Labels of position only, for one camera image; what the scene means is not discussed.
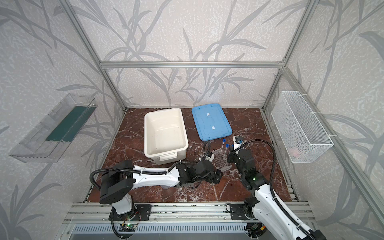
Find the clear test tube rack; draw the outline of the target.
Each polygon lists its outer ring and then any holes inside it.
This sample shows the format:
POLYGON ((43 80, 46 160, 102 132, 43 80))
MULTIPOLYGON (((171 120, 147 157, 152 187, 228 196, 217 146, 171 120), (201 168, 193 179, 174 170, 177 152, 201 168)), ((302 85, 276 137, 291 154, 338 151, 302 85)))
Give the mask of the clear test tube rack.
POLYGON ((231 169, 232 167, 232 165, 227 162, 221 150, 213 151, 212 164, 216 169, 219 169, 221 172, 225 172, 231 169))

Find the blue capped test tube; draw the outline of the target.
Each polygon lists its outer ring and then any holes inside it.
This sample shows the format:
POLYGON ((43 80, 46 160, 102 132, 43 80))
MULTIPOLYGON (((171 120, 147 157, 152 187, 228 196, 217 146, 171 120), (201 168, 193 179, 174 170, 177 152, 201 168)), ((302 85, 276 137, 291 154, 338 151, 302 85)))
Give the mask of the blue capped test tube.
POLYGON ((222 147, 221 147, 221 153, 222 153, 222 154, 225 153, 226 145, 227 145, 226 139, 223 139, 223 141, 222 141, 222 147))
POLYGON ((225 161, 227 161, 229 152, 230 152, 230 145, 226 144, 226 148, 225 148, 225 151, 224 151, 224 160, 225 161))

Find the white plastic tub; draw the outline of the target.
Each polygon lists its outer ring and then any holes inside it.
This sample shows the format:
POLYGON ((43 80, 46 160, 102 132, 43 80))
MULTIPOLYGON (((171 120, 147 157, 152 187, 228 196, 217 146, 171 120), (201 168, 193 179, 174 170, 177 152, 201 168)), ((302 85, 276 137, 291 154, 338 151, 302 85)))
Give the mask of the white plastic tub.
POLYGON ((144 153, 157 165, 185 160, 189 147, 181 109, 147 113, 144 118, 144 153))

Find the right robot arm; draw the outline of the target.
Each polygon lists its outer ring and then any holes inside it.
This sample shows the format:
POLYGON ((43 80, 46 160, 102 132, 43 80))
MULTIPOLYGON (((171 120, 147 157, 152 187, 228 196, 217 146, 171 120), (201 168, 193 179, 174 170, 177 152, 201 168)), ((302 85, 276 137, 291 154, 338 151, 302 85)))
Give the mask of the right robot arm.
POLYGON ((260 221, 277 240, 325 240, 320 230, 312 230, 280 199, 273 189, 274 173, 277 163, 276 151, 272 144, 262 139, 245 141, 234 136, 227 162, 236 165, 243 186, 252 193, 244 201, 244 213, 249 219, 260 221), (255 167, 255 160, 247 145, 253 142, 267 144, 273 153, 270 179, 267 180, 255 167))

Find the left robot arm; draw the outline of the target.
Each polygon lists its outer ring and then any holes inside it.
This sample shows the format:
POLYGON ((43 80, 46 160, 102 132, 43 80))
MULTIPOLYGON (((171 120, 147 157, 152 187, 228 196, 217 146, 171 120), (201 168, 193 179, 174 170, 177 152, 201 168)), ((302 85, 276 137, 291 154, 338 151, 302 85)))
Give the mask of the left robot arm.
POLYGON ((168 168, 145 168, 125 160, 111 168, 90 173, 89 180, 100 191, 101 205, 111 205, 111 218, 136 212, 130 191, 143 187, 193 187, 197 183, 219 184, 223 172, 213 165, 215 155, 206 142, 197 161, 176 161, 168 168))

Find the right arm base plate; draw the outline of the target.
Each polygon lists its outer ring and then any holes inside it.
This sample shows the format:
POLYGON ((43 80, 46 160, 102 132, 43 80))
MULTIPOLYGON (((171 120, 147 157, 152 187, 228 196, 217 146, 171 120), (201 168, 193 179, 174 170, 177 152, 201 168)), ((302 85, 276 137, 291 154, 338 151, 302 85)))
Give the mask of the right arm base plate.
POLYGON ((252 208, 247 204, 229 204, 231 220, 255 220, 252 208))

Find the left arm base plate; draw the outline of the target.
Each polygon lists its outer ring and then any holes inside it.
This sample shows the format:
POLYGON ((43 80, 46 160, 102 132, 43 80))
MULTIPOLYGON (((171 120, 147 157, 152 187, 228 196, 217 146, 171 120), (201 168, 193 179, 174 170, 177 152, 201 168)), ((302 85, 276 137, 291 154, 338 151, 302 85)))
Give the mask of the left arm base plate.
POLYGON ((114 207, 112 207, 109 215, 109 221, 148 221, 151 214, 152 205, 135 204, 133 210, 128 213, 119 215, 114 207))

